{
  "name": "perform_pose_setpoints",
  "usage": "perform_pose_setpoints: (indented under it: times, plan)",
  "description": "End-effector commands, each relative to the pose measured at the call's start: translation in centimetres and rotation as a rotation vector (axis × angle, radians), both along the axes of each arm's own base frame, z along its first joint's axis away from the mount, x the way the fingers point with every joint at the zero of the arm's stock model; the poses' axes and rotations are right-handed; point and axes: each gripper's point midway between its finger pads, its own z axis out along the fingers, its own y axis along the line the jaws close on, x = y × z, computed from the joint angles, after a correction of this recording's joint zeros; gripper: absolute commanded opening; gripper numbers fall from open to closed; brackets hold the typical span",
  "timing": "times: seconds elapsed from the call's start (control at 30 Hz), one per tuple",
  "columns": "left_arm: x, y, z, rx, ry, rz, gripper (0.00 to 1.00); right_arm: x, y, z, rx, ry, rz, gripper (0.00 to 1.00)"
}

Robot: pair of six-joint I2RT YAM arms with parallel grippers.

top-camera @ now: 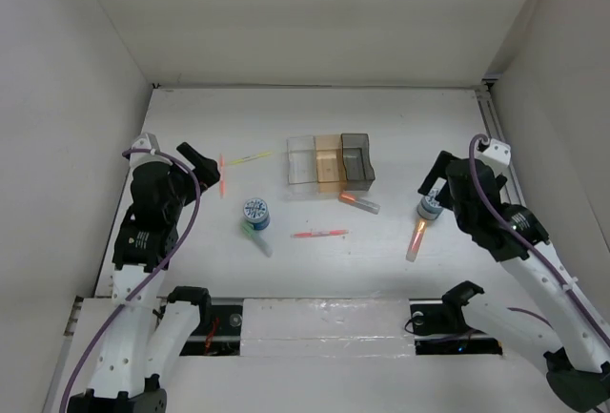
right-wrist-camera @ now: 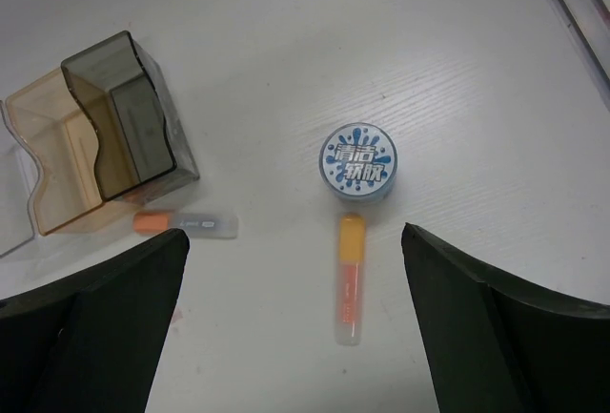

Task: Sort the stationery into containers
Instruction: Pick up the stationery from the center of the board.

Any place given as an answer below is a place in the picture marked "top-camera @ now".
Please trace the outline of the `red slim pen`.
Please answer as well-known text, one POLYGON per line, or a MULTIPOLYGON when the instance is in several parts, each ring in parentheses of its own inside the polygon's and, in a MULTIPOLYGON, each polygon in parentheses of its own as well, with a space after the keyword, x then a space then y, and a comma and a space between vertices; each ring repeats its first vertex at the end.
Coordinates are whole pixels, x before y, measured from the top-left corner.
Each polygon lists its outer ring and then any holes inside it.
POLYGON ((220 198, 224 198, 225 194, 226 194, 226 182, 225 182, 225 159, 224 159, 223 154, 220 154, 220 156, 219 156, 219 172, 220 172, 219 193, 220 193, 220 198))

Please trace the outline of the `yellow-orange cap highlighter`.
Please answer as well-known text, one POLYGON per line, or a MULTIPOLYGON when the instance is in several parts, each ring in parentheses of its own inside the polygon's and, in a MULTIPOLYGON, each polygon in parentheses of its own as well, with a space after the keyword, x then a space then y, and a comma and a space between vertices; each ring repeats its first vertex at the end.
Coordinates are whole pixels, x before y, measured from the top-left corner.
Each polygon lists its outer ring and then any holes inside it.
POLYGON ((411 241, 409 243, 409 247, 405 256, 408 261, 414 262, 417 259, 417 254, 423 237, 425 235, 426 228, 427 221, 421 218, 417 222, 414 232, 412 233, 411 241))

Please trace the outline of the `yellow slim pen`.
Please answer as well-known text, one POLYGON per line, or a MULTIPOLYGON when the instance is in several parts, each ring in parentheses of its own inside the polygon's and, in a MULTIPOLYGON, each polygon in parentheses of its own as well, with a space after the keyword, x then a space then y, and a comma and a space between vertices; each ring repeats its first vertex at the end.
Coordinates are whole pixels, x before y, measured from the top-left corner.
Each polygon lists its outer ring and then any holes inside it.
POLYGON ((262 152, 262 153, 258 153, 258 154, 254 154, 254 155, 248 155, 248 156, 240 157, 238 159, 230 160, 230 161, 226 162, 226 165, 234 166, 234 165, 238 165, 238 164, 243 164, 243 163, 257 160, 257 159, 260 159, 263 157, 270 156, 272 154, 273 154, 273 152, 267 151, 267 152, 262 152))

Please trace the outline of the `blue cleaning gel jar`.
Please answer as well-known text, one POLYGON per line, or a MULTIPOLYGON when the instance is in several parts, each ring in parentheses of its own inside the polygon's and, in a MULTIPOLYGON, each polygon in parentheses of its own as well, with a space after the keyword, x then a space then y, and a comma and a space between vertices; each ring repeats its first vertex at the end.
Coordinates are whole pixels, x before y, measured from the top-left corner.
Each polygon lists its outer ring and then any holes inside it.
POLYGON ((249 198, 244 202, 243 217, 255 231, 265 230, 270 223, 268 204, 259 197, 249 198))

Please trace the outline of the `green cap highlighter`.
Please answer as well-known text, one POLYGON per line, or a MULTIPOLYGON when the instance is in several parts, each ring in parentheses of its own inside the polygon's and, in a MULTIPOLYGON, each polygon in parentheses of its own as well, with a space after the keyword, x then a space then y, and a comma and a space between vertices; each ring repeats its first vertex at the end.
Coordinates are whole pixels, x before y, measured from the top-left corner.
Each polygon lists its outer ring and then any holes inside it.
POLYGON ((254 226, 250 222, 247 220, 242 220, 240 223, 240 228, 244 235, 249 238, 267 258, 270 258, 273 255, 273 249, 271 246, 254 229, 254 226))

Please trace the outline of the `orange cap highlighter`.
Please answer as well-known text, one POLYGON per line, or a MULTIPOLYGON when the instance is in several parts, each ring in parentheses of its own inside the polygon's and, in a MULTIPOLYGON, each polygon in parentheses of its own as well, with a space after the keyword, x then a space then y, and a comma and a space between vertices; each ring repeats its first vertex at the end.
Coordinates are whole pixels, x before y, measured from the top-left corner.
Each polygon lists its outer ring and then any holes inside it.
POLYGON ((338 196, 338 200, 342 203, 353 206, 359 210, 368 212, 373 215, 377 215, 380 211, 380 206, 378 204, 349 193, 340 193, 338 196))

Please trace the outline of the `pink slim pen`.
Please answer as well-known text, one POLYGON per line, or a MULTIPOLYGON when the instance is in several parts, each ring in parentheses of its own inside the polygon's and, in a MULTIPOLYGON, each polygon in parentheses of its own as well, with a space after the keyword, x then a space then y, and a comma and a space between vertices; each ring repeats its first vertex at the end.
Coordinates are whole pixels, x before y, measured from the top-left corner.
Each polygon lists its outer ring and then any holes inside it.
POLYGON ((328 231, 309 231, 291 234, 292 238, 315 238, 315 237, 344 237, 349 234, 349 230, 334 229, 328 231))

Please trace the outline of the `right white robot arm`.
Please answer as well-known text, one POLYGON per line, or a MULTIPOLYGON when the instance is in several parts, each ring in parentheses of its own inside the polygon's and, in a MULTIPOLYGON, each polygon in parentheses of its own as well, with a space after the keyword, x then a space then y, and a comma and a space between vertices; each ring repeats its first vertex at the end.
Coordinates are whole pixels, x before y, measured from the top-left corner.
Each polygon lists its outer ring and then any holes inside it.
POLYGON ((502 200, 509 145, 475 135, 468 155, 438 154, 418 189, 421 215, 453 213, 458 229, 528 294, 541 316, 506 307, 465 280, 443 294, 430 314, 405 326, 418 336, 482 332, 529 361, 557 398, 576 412, 609 401, 609 323, 562 264, 533 212, 502 200))

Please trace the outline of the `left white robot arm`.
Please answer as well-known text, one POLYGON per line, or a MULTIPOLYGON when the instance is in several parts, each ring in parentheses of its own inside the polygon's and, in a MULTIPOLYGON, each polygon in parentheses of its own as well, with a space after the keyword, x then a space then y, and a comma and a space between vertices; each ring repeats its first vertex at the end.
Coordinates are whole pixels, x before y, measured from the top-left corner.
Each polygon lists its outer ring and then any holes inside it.
POLYGON ((165 384, 187 339, 212 324, 205 288, 177 286, 159 303, 170 261, 194 226, 178 228, 182 211, 197 212, 202 194, 220 180, 215 160, 186 142, 177 151, 162 152, 144 133, 123 154, 132 202, 113 248, 113 310, 72 370, 62 412, 165 411, 165 384))

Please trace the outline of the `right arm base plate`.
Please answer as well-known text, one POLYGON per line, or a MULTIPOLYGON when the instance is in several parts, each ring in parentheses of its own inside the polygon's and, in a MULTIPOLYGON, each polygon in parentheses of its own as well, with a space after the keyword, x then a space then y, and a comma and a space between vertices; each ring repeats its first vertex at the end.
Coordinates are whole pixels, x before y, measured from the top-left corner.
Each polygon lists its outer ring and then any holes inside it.
POLYGON ((456 320, 439 299, 411 301, 410 313, 404 330, 417 356, 503 355, 500 342, 456 320))

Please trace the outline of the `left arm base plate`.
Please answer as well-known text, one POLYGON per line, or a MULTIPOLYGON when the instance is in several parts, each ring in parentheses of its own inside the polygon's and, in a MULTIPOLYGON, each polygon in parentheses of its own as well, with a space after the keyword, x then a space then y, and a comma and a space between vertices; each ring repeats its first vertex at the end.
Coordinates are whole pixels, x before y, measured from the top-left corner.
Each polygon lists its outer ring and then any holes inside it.
POLYGON ((201 323, 189 336, 183 357, 233 357, 240 355, 243 303, 213 303, 208 322, 201 323))

